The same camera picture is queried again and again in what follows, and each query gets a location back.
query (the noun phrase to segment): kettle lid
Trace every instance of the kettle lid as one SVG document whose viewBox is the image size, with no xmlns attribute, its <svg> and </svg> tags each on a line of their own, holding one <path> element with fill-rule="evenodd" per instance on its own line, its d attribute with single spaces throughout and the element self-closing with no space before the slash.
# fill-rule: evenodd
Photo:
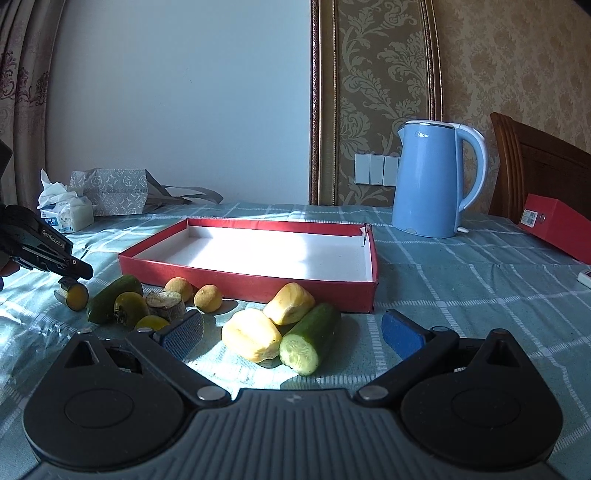
<svg viewBox="0 0 591 480">
<path fill-rule="evenodd" d="M 437 120 L 409 120 L 407 124 L 432 125 L 433 127 L 455 128 L 452 124 L 438 122 Z"/>
</svg>

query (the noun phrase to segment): cucumber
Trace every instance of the cucumber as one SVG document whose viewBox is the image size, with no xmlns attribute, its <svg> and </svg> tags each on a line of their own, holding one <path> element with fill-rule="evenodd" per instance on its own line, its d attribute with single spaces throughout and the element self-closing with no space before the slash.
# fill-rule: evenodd
<svg viewBox="0 0 591 480">
<path fill-rule="evenodd" d="M 279 345 L 281 362 L 299 375 L 313 374 L 330 350 L 340 312 L 330 303 L 311 309 Z"/>
<path fill-rule="evenodd" d="M 86 320 L 98 324 L 114 322 L 115 300 L 126 291 L 144 295 L 142 284 L 137 278 L 133 275 L 123 275 L 90 299 L 86 306 Z"/>
</svg>

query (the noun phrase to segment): tablecloth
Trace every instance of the tablecloth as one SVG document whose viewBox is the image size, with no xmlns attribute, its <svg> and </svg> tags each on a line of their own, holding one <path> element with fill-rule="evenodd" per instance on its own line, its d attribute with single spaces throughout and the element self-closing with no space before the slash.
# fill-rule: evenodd
<svg viewBox="0 0 591 480">
<path fill-rule="evenodd" d="M 265 369 L 226 350 L 222 325 L 238 302 L 208 317 L 203 340 L 187 359 L 234 396 L 241 387 L 334 388 L 353 392 L 400 359 L 383 341 L 384 311 L 396 308 L 424 327 L 446 325 L 460 336 L 485 337 L 496 327 L 517 338 L 564 413 L 550 463 L 571 480 L 591 478 L 591 290 L 577 282 L 585 266 L 507 219 L 466 214 L 469 233 L 428 239 L 390 225 L 391 210 L 236 203 L 167 206 L 149 215 L 99 218 L 74 233 L 74 255 L 92 264 L 90 294 L 120 276 L 117 253 L 187 216 L 371 223 L 379 257 L 373 314 L 346 314 L 335 347 L 317 374 L 298 377 L 280 366 Z M 0 293 L 0 479 L 14 480 L 35 465 L 22 430 L 22 410 L 34 387 L 72 334 L 96 326 L 58 303 L 58 276 L 23 271 Z M 102 327 L 103 337 L 124 335 Z"/>
</svg>

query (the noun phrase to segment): curtain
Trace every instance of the curtain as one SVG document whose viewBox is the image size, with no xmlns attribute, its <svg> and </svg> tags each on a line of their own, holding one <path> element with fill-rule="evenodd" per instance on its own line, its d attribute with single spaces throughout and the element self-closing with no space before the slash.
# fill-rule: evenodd
<svg viewBox="0 0 591 480">
<path fill-rule="evenodd" d="M 14 152 L 0 182 L 6 205 L 37 208 L 49 67 L 65 1 L 0 0 L 0 138 Z"/>
</svg>

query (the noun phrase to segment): tissue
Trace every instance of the tissue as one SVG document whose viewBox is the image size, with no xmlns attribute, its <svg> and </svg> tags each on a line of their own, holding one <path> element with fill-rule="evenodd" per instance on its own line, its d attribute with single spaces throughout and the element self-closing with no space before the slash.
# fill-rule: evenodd
<svg viewBox="0 0 591 480">
<path fill-rule="evenodd" d="M 43 191 L 37 208 L 45 223 L 60 233 L 73 233 L 95 221 L 90 200 L 79 196 L 77 189 L 50 182 L 44 170 L 41 170 L 41 184 Z"/>
</svg>

